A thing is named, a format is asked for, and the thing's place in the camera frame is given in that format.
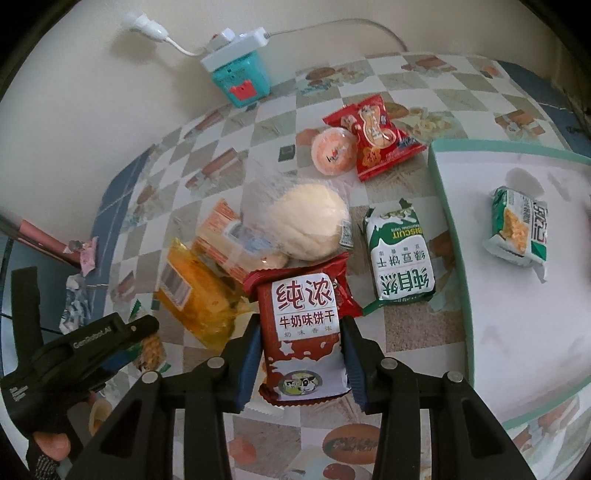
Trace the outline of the left hand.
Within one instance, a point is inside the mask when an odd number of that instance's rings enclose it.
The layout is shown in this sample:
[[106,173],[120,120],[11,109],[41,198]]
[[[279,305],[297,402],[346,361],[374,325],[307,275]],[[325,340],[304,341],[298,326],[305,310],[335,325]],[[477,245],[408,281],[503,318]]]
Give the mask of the left hand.
[[35,432],[26,452],[26,463],[34,479],[59,479],[60,463],[71,450],[71,443],[65,433]]

